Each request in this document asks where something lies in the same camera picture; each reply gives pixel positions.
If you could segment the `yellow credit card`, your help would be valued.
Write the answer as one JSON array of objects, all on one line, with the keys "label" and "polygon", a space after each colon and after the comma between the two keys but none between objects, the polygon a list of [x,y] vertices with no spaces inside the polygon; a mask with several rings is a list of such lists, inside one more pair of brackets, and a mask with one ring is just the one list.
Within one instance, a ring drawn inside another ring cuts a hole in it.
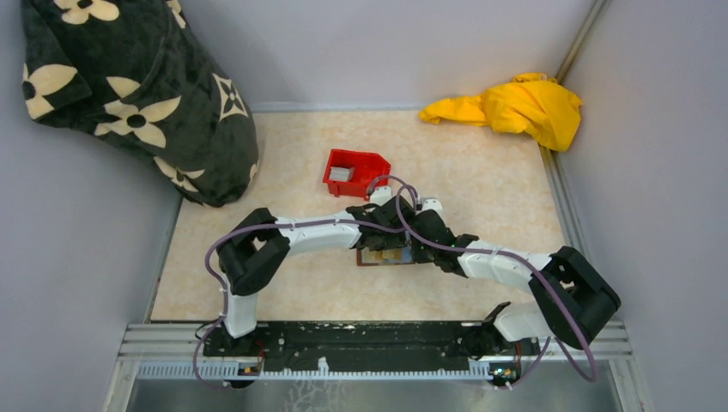
[{"label": "yellow credit card", "polygon": [[388,264],[400,264],[406,258],[404,249],[391,249],[382,251],[383,262]]},{"label": "yellow credit card", "polygon": [[375,265],[382,262],[383,255],[381,251],[362,251],[361,262],[365,265]]}]

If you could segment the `brown leather card holder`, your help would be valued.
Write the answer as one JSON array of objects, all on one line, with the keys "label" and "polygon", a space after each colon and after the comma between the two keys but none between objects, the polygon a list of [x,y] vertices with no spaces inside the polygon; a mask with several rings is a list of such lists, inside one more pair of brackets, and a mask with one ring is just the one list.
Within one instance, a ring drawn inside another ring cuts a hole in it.
[{"label": "brown leather card holder", "polygon": [[356,253],[356,264],[361,267],[366,266],[392,266],[414,264],[409,247],[372,251],[362,249]]}]

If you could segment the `red plastic bin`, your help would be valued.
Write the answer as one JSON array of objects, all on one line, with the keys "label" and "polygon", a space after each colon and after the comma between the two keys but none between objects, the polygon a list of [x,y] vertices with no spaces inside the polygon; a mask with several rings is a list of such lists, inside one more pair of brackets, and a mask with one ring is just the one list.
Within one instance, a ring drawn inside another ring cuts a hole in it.
[{"label": "red plastic bin", "polygon": [[[349,182],[336,182],[328,179],[331,167],[353,167],[354,177]],[[324,170],[322,182],[334,197],[359,197],[368,199],[367,188],[377,177],[388,174],[391,163],[381,154],[333,148]]]}]

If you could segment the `grey cards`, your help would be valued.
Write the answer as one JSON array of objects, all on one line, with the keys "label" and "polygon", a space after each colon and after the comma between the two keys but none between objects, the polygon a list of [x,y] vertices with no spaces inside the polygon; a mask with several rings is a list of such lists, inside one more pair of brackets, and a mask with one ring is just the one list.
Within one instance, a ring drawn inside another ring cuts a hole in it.
[{"label": "grey cards", "polygon": [[355,174],[353,167],[331,167],[328,179],[336,182],[349,182]]}]

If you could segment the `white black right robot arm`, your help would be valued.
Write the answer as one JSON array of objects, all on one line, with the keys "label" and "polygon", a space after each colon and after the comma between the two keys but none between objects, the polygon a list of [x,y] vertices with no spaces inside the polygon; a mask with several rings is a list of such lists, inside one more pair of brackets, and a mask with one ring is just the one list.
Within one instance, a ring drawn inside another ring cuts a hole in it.
[{"label": "white black right robot arm", "polygon": [[583,350],[621,307],[616,291],[571,246],[533,253],[499,247],[467,233],[454,235],[434,200],[404,220],[417,259],[446,273],[497,282],[532,295],[531,303],[503,306],[489,320],[483,341],[495,354],[505,354],[517,341],[531,337],[554,337]]}]

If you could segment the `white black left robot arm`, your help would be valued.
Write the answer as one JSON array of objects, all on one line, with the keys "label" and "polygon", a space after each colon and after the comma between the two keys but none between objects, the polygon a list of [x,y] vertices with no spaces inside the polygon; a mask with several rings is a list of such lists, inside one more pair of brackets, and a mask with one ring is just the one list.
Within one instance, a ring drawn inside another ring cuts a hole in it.
[{"label": "white black left robot arm", "polygon": [[270,283],[282,262],[302,253],[326,249],[388,251],[409,240],[398,217],[412,217],[416,208],[399,206],[390,186],[378,186],[371,202],[333,215],[289,219],[267,208],[253,210],[225,239],[214,243],[224,274],[223,342],[237,355],[251,353],[258,342],[258,292]]}]

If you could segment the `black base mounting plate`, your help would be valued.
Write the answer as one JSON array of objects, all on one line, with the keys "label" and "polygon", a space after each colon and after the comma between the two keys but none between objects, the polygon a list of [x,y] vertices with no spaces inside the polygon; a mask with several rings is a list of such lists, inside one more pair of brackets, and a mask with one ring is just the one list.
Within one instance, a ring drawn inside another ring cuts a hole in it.
[{"label": "black base mounting plate", "polygon": [[207,357],[250,356],[266,372],[313,371],[319,359],[337,373],[463,371],[484,356],[535,355],[530,338],[517,343],[501,338],[482,321],[424,322],[260,322],[249,334],[233,338],[221,326],[203,345]]}]

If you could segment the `yellow crumpled cloth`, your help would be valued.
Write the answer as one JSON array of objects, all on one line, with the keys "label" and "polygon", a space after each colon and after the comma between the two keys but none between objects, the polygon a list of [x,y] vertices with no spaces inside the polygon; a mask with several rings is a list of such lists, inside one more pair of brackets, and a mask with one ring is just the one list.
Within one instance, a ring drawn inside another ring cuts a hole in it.
[{"label": "yellow crumpled cloth", "polygon": [[497,133],[527,134],[555,152],[570,149],[581,123],[582,99],[554,77],[531,72],[477,95],[438,100],[419,112],[428,124],[448,121],[489,127]]}]

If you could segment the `black floral plush blanket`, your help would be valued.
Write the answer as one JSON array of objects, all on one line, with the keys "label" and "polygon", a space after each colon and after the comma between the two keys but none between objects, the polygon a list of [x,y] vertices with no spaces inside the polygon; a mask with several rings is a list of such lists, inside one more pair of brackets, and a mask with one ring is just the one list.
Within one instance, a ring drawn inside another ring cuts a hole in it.
[{"label": "black floral plush blanket", "polygon": [[177,1],[23,1],[29,117],[149,163],[186,199],[238,201],[259,167],[254,120]]}]

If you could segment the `aluminium frame rail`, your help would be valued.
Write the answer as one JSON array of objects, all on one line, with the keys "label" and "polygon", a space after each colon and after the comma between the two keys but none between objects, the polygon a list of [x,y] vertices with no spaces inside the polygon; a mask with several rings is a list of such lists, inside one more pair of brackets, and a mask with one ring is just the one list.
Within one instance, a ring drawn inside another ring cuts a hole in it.
[{"label": "aluminium frame rail", "polygon": [[479,322],[414,323],[264,323],[248,336],[233,339],[222,326],[194,323],[130,324],[122,339],[122,357],[192,355],[200,349],[207,357],[244,357],[264,349],[275,353],[291,349],[316,350],[425,350],[448,356],[500,356],[515,351],[513,343],[497,343]]}]

